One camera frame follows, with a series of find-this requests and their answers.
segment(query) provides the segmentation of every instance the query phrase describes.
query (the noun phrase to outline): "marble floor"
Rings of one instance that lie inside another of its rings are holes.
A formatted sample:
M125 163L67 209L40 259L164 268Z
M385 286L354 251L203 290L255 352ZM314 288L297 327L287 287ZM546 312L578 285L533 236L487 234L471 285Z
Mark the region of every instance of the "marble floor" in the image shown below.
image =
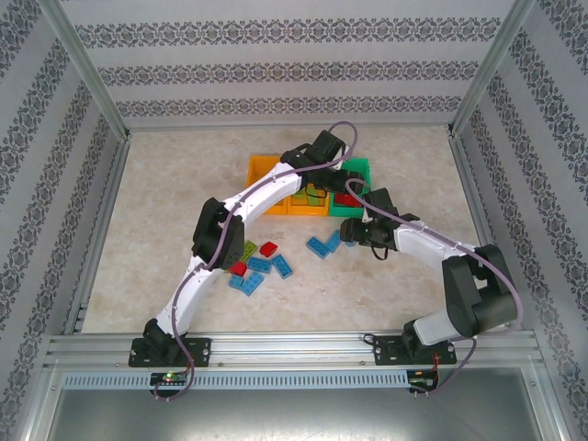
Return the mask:
M312 142L320 128L138 133L108 228L85 316L84 333L140 333L183 276L203 202L241 191L252 154L281 154ZM336 134L351 141L348 128ZM374 188L386 187L400 213L477 243L442 127L359 128L356 157L370 160ZM342 246L323 261L305 246L326 241L343 218L262 216L246 232L272 241L294 275L274 271L247 298L222 275L191 323L192 331L399 329L444 305L440 281L408 255L377 261L369 248Z

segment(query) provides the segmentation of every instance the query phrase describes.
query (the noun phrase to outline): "green tray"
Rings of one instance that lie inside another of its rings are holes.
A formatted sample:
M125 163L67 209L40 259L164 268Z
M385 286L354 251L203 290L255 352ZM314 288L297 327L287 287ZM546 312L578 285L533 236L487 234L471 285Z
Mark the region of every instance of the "green tray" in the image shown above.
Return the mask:
M369 161L366 158L348 159L343 163L343 166L341 168L343 168L344 170L348 170L350 172L361 173L364 177L364 181L366 181L371 186L371 176L369 175ZM368 189L364 188L364 190L360 194L363 195L367 192ZM356 209L354 207L347 207L345 205L335 204L334 193L331 193L331 196L329 197L329 216L336 216L339 218L361 218L363 215L363 207Z

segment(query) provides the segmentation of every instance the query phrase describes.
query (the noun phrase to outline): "red lego brick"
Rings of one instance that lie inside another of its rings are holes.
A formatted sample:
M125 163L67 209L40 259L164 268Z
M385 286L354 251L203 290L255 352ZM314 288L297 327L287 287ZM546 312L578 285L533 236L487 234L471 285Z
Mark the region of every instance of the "red lego brick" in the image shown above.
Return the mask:
M361 207L361 203L351 195L344 195L343 193L335 193L334 203L345 205L346 207L353 207L358 209Z
M273 253L276 252L276 249L277 249L277 245L275 243L266 242L263 245L261 245L261 248L259 249L259 253L261 253L265 257L269 257L270 255L272 255Z
M243 262L237 262L235 265L231 266L229 272L234 274L235 276L243 277L245 272L247 271L247 265Z

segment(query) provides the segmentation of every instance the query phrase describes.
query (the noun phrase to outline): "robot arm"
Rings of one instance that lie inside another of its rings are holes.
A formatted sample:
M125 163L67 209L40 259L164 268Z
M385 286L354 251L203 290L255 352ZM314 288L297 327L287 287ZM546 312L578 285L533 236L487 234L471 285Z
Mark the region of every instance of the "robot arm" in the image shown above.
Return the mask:
M422 346L456 337L472 337L516 317L515 301L507 286L488 268L456 247L435 238L424 222L408 213L399 216L386 188L363 196L371 206L386 211L412 226L401 225L372 209L363 219L348 219L341 225L341 239L373 248L410 254L426 263L443 282L446 307L404 325L402 339L410 354ZM503 255L495 245L479 248L460 244L496 266L511 279Z
M181 295L176 299L175 324L179 335L187 333L199 301L222 270L230 268L243 255L244 229L251 222L281 199L308 184L345 193L345 183L349 179L363 177L337 167L316 167L340 157L345 148L344 142L324 130L312 145L303 144L284 153L280 162L258 181L268 179L267 184L259 186L255 183L232 198L223 201L211 198L204 204L194 232L193 255L180 283ZM353 191L361 190L361 185L351 187ZM247 194L245 201L240 202ZM372 206L398 216L385 188L370 191L363 198ZM406 214L400 217L419 228L400 225L371 209L365 209L363 219L345 220L340 234L345 242L411 254L429 265L443 280L446 307L404 326L402 340L409 354L418 353L423 346L458 336L471 337L515 318L516 307L512 296L491 271L458 249L423 232L425 225L416 216ZM223 228L225 236L222 241ZM204 269L203 266L211 262L220 242L222 246L217 258L207 265L208 269ZM462 246L481 255L510 278L498 248L493 245L481 248ZM485 283L485 286L478 288L476 280L479 284ZM174 298L156 318L147 322L143 333L149 346L169 362L179 353L172 328Z
M184 286L183 294L177 301L175 315L177 330L180 334L185 334L187 332L190 321L196 312L196 307L204 293L208 291L209 287L223 272L223 269L230 268L243 254L244 229L261 216L267 209L277 204L283 198L293 195L300 190L302 178L295 173L282 176L278 179L273 179L274 176L288 170L293 170L293 167L288 164L277 163L276 166L262 178L272 178L272 181L252 193L244 204L234 212L234 225L229 229L229 234L231 236L225 240L227 249L224 255L220 256L220 267L212 270L199 269ZM187 278L198 265L205 264L210 260L218 243L218 238L220 237L220 228L218 228L219 225L217 221L223 221L223 216L226 218L229 210L231 210L241 199L243 194L251 190L254 185L255 184L246 188L238 195L225 199L222 202L218 202L216 199L209 199L204 204L198 227L194 233L194 247L192 248L194 254L190 258L190 263L180 284L184 282L184 279ZM171 298L164 310L156 317L161 331L163 331L164 334L169 335L173 334L171 324L173 300L174 299Z

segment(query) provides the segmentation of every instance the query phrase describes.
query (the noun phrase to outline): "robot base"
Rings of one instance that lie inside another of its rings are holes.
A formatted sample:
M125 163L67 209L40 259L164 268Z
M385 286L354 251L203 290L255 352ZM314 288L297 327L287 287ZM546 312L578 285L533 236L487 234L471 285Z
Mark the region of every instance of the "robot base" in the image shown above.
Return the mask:
M439 365L455 365L458 362L455 348L448 341L421 346L412 354L401 335L366 334L364 342L373 346L376 366L432 365L435 355Z
M194 358L196 368L207 368L210 360L209 338L182 338L187 350ZM182 351L172 359L159 356L144 338L135 338L132 341L129 355L131 368L185 368L187 357Z

